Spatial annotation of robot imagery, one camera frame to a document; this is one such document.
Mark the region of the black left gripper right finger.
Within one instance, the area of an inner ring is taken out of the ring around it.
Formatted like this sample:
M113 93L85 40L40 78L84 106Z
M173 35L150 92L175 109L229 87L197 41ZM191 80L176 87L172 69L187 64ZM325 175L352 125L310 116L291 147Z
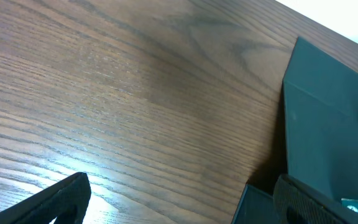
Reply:
M358 213L287 174L275 184L273 206L280 223L358 224Z

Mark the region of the black gift box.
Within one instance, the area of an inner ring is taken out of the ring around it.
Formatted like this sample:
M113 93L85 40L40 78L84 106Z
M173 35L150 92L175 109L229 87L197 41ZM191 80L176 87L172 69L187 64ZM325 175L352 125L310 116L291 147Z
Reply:
M358 200L358 73L298 38L282 82L277 137L283 146L247 183L234 223L280 223L273 191L290 175L327 198Z

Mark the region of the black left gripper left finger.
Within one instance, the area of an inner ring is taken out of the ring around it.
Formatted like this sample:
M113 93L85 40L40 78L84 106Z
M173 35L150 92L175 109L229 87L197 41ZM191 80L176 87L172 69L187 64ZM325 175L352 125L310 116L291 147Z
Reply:
M82 224L91 198L88 176L77 172L0 212L0 224Z

